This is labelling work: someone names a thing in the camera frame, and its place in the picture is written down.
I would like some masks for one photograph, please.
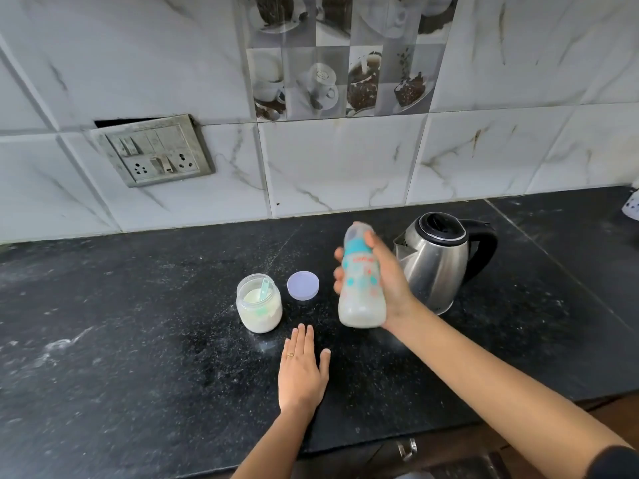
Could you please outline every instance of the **purple lid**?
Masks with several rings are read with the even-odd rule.
[[[299,271],[288,278],[286,289],[293,299],[308,301],[318,293],[320,280],[312,272]]]

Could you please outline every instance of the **stainless steel kettle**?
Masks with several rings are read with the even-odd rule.
[[[472,257],[471,242],[478,242]],[[413,294],[441,314],[452,306],[459,286],[489,263],[497,249],[497,233],[485,222],[430,212],[417,218],[393,243]]]

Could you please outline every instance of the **cabinet handle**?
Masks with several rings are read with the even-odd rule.
[[[404,448],[404,444],[401,442],[397,442],[397,448],[399,449],[399,455],[404,462],[408,462],[413,458],[414,455],[417,455],[417,443],[415,439],[409,439],[410,442],[410,450],[407,452]]]

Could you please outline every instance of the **switch plate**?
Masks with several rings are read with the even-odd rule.
[[[188,114],[94,129],[91,135],[127,186],[164,183],[214,171]]]

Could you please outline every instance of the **kettle handle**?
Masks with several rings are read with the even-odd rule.
[[[497,232],[487,222],[479,220],[459,220],[468,233],[468,242],[478,242],[475,255],[471,257],[466,265],[466,273],[462,284],[465,284],[475,277],[481,270],[488,265],[490,259],[497,250]]]

